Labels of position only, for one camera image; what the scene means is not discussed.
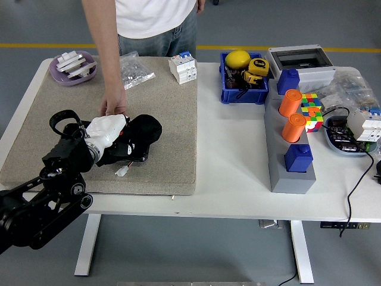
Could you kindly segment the person's right hand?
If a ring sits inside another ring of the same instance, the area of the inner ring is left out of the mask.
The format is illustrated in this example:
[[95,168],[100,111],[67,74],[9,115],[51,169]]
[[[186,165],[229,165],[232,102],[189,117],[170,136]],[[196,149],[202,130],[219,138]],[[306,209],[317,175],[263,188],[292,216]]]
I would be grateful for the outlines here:
[[104,97],[101,102],[100,116],[126,115],[126,94],[122,84],[105,86]]

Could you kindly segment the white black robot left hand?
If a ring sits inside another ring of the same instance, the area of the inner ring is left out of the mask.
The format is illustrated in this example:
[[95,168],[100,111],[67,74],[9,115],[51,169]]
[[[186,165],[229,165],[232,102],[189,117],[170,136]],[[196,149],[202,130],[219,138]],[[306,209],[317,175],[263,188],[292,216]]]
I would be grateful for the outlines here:
[[106,148],[111,147],[119,137],[122,129],[130,122],[130,117],[123,114],[94,118],[86,128],[86,145],[94,153],[95,161],[99,161]]

